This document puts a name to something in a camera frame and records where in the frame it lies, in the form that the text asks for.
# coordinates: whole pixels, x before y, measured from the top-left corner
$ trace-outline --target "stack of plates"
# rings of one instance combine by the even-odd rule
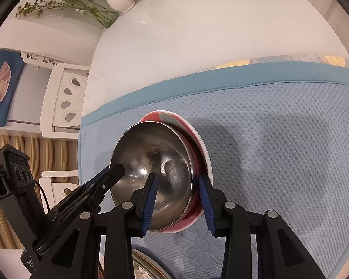
[[[153,259],[132,249],[135,279],[171,279],[169,274]]]

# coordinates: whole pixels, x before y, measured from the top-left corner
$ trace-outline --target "blue gripper pad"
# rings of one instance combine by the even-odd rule
[[[149,194],[147,195],[144,210],[142,211],[142,235],[145,236],[150,227],[151,217],[153,216],[156,193],[158,192],[158,178],[155,175],[151,184]]]
[[[211,231],[212,236],[214,236],[216,231],[215,211],[212,208],[211,200],[209,199],[207,188],[205,187],[203,177],[200,177],[199,179],[199,192],[200,192],[200,200],[203,206],[205,221],[207,222],[207,227]]]

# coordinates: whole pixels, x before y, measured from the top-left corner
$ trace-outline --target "black cable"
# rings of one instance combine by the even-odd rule
[[[48,203],[47,197],[45,196],[45,192],[44,192],[43,188],[41,187],[41,185],[36,180],[34,180],[34,182],[39,187],[41,193],[43,193],[43,196],[44,196],[44,199],[45,199],[45,203],[47,204],[47,209],[48,209],[48,212],[49,212],[50,208],[49,208],[49,203]]]

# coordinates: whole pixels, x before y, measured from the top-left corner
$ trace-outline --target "metal bowl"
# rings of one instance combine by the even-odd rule
[[[110,166],[116,163],[125,167],[125,176],[111,188],[116,205],[128,201],[155,173],[158,193],[150,231],[165,229],[185,216],[194,198],[196,177],[194,158],[181,133],[164,123],[140,122],[118,141]]]

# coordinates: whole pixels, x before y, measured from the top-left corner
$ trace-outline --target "tabletop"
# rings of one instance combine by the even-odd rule
[[[349,58],[307,0],[137,0],[97,45],[83,115],[153,83],[237,60]]]

